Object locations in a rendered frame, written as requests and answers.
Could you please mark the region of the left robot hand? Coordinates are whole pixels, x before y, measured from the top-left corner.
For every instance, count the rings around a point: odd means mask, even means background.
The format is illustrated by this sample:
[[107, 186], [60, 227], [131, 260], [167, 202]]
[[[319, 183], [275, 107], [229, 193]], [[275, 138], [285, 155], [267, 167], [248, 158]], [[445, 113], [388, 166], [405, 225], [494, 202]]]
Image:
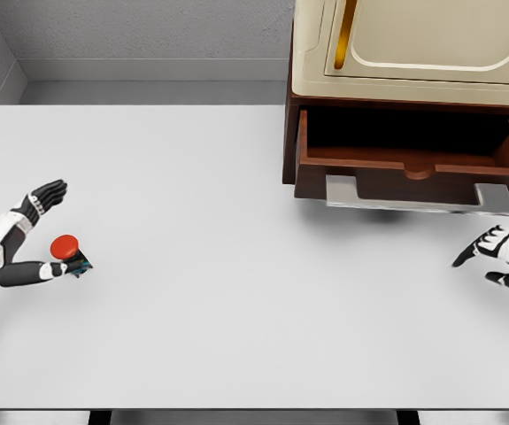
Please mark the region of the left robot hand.
[[15, 262], [14, 256], [28, 233], [52, 207], [63, 202], [67, 183], [55, 180], [28, 192], [11, 210], [0, 216], [0, 287], [11, 288], [48, 282], [65, 274], [80, 275], [92, 268], [82, 254], [59, 262]]

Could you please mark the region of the cream and brown cabinet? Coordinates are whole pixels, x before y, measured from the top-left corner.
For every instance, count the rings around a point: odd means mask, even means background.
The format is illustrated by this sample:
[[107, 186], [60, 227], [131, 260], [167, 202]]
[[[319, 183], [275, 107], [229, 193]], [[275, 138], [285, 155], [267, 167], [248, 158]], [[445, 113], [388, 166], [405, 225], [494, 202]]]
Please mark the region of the cream and brown cabinet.
[[296, 0], [289, 89], [509, 106], [509, 0]]

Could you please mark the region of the red mushroom button switch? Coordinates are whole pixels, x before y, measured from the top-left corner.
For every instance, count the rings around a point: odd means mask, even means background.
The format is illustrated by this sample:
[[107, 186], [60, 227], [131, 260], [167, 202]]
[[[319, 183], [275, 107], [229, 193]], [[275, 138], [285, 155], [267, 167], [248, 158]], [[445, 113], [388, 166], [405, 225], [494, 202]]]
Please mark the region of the red mushroom button switch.
[[55, 238], [50, 245], [51, 255], [67, 265], [67, 272], [80, 278], [93, 266], [82, 253], [80, 243], [75, 236], [62, 235]]

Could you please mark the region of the brown drawer with silver handle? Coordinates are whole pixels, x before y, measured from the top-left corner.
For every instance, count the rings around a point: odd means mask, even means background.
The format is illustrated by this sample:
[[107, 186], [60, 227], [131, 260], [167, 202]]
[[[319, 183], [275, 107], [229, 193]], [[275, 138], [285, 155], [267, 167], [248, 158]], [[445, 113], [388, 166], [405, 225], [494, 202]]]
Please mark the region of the brown drawer with silver handle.
[[477, 183], [509, 192], [509, 117], [307, 108], [300, 112], [294, 195], [325, 200], [329, 175], [370, 200], [475, 205]]

